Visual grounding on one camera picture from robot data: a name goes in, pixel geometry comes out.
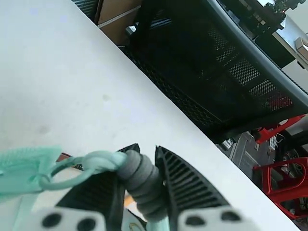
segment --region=perforated mesh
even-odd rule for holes
[[[294,110],[289,92],[278,89],[270,74],[259,70],[206,11],[184,16],[189,12],[161,7],[149,28],[137,29],[139,36],[126,52],[202,131],[223,133],[282,110],[288,110],[289,117],[305,113],[306,108],[300,109],[303,113]],[[268,122],[285,118],[286,114]]]
[[[219,119],[211,115],[206,109],[198,105],[177,88],[168,84],[168,82],[165,81],[165,79],[150,64],[143,62],[142,58],[138,57],[136,53],[132,53],[128,49],[123,49],[123,52],[193,122],[203,125],[206,128],[221,123]]]

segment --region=white table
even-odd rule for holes
[[[295,225],[70,0],[0,1],[0,149],[74,156],[156,145],[207,177],[262,230]]]

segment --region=mint green fabric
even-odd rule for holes
[[[20,148],[0,152],[0,203],[22,197],[15,212],[13,231],[19,230],[37,193],[41,192],[38,176],[46,175],[60,154],[60,148]]]

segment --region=ear loop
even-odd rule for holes
[[[60,190],[71,188],[87,180],[95,172],[94,168],[89,168],[85,171],[82,171],[82,173],[75,178],[56,183],[52,182],[52,178],[57,173],[61,172],[66,168],[81,164],[82,160],[83,157],[70,157],[58,162],[55,166],[51,168],[51,174],[40,177],[39,185],[41,186],[42,190]]]

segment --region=black mesh chair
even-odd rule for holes
[[[308,95],[215,0],[144,0],[124,53],[214,142],[308,112]]]

